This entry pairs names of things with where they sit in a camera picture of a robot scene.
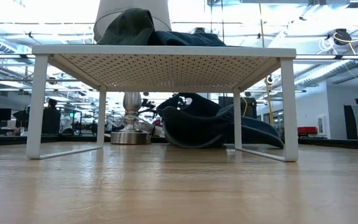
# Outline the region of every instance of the perforated tabletop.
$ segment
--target perforated tabletop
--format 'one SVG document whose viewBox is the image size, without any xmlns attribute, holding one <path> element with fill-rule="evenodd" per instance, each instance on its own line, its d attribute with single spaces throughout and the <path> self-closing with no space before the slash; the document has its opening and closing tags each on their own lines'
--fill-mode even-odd
<svg viewBox="0 0 358 224">
<path fill-rule="evenodd" d="M 232 92 L 295 58 L 295 49 L 40 45 L 33 54 L 93 88 L 107 91 Z"/>
</svg>

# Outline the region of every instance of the wooden floor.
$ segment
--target wooden floor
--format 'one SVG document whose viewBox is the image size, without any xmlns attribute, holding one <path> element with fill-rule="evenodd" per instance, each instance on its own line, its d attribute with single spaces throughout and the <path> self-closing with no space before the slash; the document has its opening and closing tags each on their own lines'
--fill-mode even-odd
<svg viewBox="0 0 358 224">
<path fill-rule="evenodd" d="M 48 149 L 89 147 L 48 143 Z M 111 146 L 42 161 L 0 147 L 0 223 L 358 224 L 358 150 L 297 163 L 225 149 Z"/>
</svg>

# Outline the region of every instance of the white metal table leg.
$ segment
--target white metal table leg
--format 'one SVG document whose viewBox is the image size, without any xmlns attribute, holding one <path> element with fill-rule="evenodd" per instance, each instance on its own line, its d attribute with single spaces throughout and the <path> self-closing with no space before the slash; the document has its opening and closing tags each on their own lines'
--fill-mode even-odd
<svg viewBox="0 0 358 224">
<path fill-rule="evenodd" d="M 296 125 L 295 85 L 293 82 L 293 60 L 281 58 L 283 85 L 285 161 L 298 160 L 298 126 Z"/>
<path fill-rule="evenodd" d="M 48 56 L 38 55 L 32 82 L 29 131 L 25 153 L 29 159 L 40 159 L 42 116 L 44 114 L 45 82 L 47 79 Z"/>
<path fill-rule="evenodd" d="M 284 108 L 284 132 L 285 145 L 284 155 L 276 156 L 265 152 L 244 149 L 241 145 L 241 127 L 239 127 L 241 118 L 240 112 L 240 93 L 234 90 L 234 138 L 235 148 L 255 154 L 264 156 L 270 159 L 275 159 L 283 162 L 295 162 L 298 160 L 298 128 L 296 125 L 296 102 L 295 102 L 295 85 L 293 82 L 293 60 L 290 58 L 281 58 L 281 73 L 283 86 L 283 108 Z"/>
<path fill-rule="evenodd" d="M 236 149 L 242 149 L 241 100 L 240 100 L 240 90 L 238 88 L 235 88 L 233 90 L 233 102 L 234 102 L 234 147 Z"/>
<path fill-rule="evenodd" d="M 102 86 L 99 90 L 99 117 L 98 117 L 98 135 L 97 145 L 104 145 L 104 124 L 106 122 L 106 87 Z"/>
</svg>

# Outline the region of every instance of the person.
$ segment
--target person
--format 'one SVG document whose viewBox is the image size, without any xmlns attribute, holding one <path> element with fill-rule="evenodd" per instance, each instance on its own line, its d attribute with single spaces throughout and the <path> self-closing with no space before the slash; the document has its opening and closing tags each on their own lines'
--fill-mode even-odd
<svg viewBox="0 0 358 224">
<path fill-rule="evenodd" d="M 61 114 L 56 109 L 56 104 L 56 100 L 49 99 L 48 107 L 44 109 L 42 134 L 59 134 Z"/>
<path fill-rule="evenodd" d="M 98 132 L 98 124 L 96 124 L 94 120 L 92 121 L 91 124 L 91 132 L 92 132 L 92 136 L 94 136 L 94 134 Z"/>
</svg>

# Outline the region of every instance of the white lamp shade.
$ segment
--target white lamp shade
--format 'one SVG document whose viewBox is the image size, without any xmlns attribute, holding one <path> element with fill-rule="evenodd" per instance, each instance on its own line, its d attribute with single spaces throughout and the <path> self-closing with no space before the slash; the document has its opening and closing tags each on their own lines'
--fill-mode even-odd
<svg viewBox="0 0 358 224">
<path fill-rule="evenodd" d="M 100 0 L 94 25 L 95 39 L 102 38 L 110 23 L 123 11 L 133 7 L 150 11 L 155 30 L 171 31 L 168 0 Z"/>
</svg>

